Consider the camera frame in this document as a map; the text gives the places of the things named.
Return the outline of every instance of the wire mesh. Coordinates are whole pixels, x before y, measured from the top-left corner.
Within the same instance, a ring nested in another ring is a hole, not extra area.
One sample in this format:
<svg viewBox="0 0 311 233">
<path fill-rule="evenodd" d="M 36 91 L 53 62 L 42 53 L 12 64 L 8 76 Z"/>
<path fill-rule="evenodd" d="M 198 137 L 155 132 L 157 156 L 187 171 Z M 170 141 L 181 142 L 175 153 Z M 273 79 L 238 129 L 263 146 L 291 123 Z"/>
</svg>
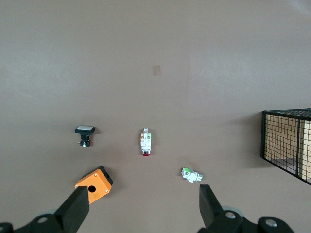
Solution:
<svg viewBox="0 0 311 233">
<path fill-rule="evenodd" d="M 261 156 L 311 184 L 311 117 L 299 116 L 311 116 L 311 109 L 263 112 Z"/>
</svg>

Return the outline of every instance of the wire basket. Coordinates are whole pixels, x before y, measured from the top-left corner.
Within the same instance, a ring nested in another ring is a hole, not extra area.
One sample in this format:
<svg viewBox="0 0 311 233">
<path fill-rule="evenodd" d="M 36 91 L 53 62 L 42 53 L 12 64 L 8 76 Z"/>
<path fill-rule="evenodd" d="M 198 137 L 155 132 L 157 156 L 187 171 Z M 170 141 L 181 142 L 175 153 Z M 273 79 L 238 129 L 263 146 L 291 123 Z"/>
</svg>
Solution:
<svg viewBox="0 0 311 233">
<path fill-rule="evenodd" d="M 261 157 L 311 185 L 311 108 L 263 111 Z"/>
</svg>

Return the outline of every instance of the orange block with black side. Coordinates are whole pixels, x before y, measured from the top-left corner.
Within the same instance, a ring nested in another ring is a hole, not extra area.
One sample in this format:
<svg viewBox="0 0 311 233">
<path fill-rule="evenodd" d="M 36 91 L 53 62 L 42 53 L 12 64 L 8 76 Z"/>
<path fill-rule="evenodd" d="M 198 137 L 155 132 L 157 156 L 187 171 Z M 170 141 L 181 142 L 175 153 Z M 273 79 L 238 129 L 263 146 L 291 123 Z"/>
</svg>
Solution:
<svg viewBox="0 0 311 233">
<path fill-rule="evenodd" d="M 107 195 L 112 188 L 112 179 L 103 166 L 92 170 L 84 175 L 75 188 L 79 186 L 87 186 L 89 204 Z"/>
</svg>

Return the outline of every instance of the black hole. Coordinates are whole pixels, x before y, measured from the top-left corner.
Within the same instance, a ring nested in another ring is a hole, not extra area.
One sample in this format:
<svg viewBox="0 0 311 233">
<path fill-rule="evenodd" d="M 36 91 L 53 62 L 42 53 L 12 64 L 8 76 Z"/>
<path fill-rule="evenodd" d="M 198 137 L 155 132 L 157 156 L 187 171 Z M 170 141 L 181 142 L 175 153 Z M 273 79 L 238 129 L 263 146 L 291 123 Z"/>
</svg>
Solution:
<svg viewBox="0 0 311 233">
<path fill-rule="evenodd" d="M 96 188 L 94 186 L 90 186 L 88 188 L 88 190 L 91 192 L 91 193 L 94 193 L 96 191 Z"/>
</svg>

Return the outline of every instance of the white connector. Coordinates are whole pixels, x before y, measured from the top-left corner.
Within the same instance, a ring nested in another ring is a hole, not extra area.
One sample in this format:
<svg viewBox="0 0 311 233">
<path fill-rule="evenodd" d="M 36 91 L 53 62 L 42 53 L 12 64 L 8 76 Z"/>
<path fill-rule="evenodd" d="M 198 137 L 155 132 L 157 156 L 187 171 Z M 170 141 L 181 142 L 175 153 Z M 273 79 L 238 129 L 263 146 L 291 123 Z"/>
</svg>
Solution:
<svg viewBox="0 0 311 233">
<path fill-rule="evenodd" d="M 151 133 L 148 133 L 148 128 L 144 128 L 140 135 L 140 146 L 142 155 L 149 156 L 151 151 Z"/>
<path fill-rule="evenodd" d="M 181 170 L 181 174 L 190 183 L 193 183 L 194 181 L 201 181 L 203 179 L 203 176 L 201 174 L 187 167 L 183 167 L 183 169 Z"/>
</svg>

